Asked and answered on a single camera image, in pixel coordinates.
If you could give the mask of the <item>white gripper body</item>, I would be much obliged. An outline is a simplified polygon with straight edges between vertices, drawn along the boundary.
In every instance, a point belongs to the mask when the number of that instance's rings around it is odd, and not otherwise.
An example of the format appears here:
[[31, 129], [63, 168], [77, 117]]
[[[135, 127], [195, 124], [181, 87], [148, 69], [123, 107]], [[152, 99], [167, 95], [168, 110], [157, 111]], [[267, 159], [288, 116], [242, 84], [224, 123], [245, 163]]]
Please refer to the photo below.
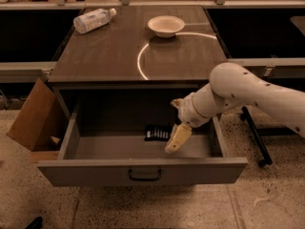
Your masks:
[[193, 96], [194, 93], [190, 93], [179, 101], [178, 118], [182, 123], [187, 124], [191, 128], [199, 128], [210, 119], [201, 115], [195, 109], [195, 106], [193, 105]]

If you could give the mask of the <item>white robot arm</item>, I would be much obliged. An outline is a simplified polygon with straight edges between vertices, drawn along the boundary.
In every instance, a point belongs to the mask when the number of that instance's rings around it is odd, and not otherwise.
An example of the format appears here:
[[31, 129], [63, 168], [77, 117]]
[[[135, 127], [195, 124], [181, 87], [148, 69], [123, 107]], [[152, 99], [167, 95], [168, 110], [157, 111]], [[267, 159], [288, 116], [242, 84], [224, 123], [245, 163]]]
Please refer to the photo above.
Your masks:
[[244, 67], [226, 62], [212, 69], [203, 88], [172, 101], [181, 123], [173, 126], [165, 152], [176, 152], [190, 138], [192, 129], [240, 104], [253, 105], [305, 136], [305, 93], [268, 83]]

